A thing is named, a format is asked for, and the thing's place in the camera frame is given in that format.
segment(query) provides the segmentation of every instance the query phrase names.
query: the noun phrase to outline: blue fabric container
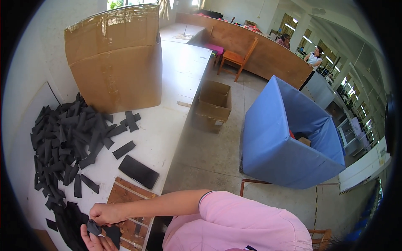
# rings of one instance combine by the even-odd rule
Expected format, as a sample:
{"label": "blue fabric container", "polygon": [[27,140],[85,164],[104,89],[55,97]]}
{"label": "blue fabric container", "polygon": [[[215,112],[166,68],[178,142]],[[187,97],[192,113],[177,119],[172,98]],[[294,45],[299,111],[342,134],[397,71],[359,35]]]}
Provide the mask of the blue fabric container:
{"label": "blue fabric container", "polygon": [[[303,132],[311,147],[290,137]],[[306,189],[345,170],[331,116],[288,83],[272,76],[246,113],[243,172],[276,185]]]}

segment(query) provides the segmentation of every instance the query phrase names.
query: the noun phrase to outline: orange chair seat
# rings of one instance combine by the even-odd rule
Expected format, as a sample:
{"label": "orange chair seat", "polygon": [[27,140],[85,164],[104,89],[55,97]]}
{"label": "orange chair seat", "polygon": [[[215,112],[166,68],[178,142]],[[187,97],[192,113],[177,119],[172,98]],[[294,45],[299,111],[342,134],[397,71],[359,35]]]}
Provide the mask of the orange chair seat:
{"label": "orange chair seat", "polygon": [[244,61],[244,58],[242,56],[232,51],[225,51],[224,57],[235,63],[243,63]]}

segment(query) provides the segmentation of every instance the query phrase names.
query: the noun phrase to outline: hand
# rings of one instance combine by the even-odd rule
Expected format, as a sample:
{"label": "hand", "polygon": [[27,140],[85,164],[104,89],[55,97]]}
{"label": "hand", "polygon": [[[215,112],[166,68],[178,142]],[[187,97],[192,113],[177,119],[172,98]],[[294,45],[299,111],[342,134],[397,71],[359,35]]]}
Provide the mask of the hand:
{"label": "hand", "polygon": [[89,211],[89,217],[93,219],[99,226],[115,224],[127,220],[125,216],[125,203],[119,204],[102,204],[95,203]]}
{"label": "hand", "polygon": [[88,236],[85,224],[81,225],[81,238],[89,251],[118,251],[117,247],[109,237],[96,237],[92,233],[89,233]]}

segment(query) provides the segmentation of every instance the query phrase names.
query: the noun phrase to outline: woman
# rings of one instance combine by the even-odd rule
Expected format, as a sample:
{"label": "woman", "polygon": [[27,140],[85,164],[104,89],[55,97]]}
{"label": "woman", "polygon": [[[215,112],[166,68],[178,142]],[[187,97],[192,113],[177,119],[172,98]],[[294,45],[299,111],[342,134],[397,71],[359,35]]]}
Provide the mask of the woman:
{"label": "woman", "polygon": [[303,89],[303,87],[307,84],[307,82],[311,79],[311,77],[316,72],[318,66],[322,63],[321,54],[322,54],[322,48],[317,46],[317,48],[314,51],[307,54],[306,57],[304,58],[304,61],[307,62],[307,66],[313,67],[313,71],[310,73],[310,75],[304,81],[303,85],[299,88],[299,91],[301,91]]}
{"label": "woman", "polygon": [[278,38],[277,43],[290,50],[290,36],[288,34],[283,34],[280,38]]}
{"label": "woman", "polygon": [[[312,250],[308,230],[292,213],[224,191],[177,191],[150,200],[96,203],[89,214],[98,225],[108,226],[128,218],[177,215],[159,248],[164,251]],[[81,236],[89,251],[117,250],[108,237],[88,236],[84,224]]]}

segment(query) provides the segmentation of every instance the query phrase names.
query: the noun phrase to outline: pile of black fabric strips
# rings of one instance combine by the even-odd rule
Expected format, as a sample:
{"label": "pile of black fabric strips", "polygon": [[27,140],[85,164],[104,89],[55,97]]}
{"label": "pile of black fabric strips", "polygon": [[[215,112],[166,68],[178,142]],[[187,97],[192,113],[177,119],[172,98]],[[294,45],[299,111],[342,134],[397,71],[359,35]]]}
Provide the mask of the pile of black fabric strips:
{"label": "pile of black fabric strips", "polygon": [[[74,180],[74,196],[81,198],[81,181],[94,192],[99,193],[99,185],[83,174],[79,169],[94,164],[96,156],[105,146],[109,149],[114,142],[111,137],[127,131],[138,130],[136,122],[140,115],[129,111],[120,125],[107,125],[106,120],[113,123],[113,115],[96,112],[88,106],[80,93],[73,103],[59,105],[55,110],[43,107],[32,128],[31,142],[36,151],[35,189],[48,198],[46,206],[53,210],[56,222],[47,220],[49,228],[59,230],[63,240],[72,250],[86,250],[80,235],[80,225],[88,222],[88,216],[82,214],[77,204],[64,203],[64,192],[57,186],[57,181],[64,186]],[[113,152],[116,159],[121,158],[135,147],[133,141],[128,142]]]}

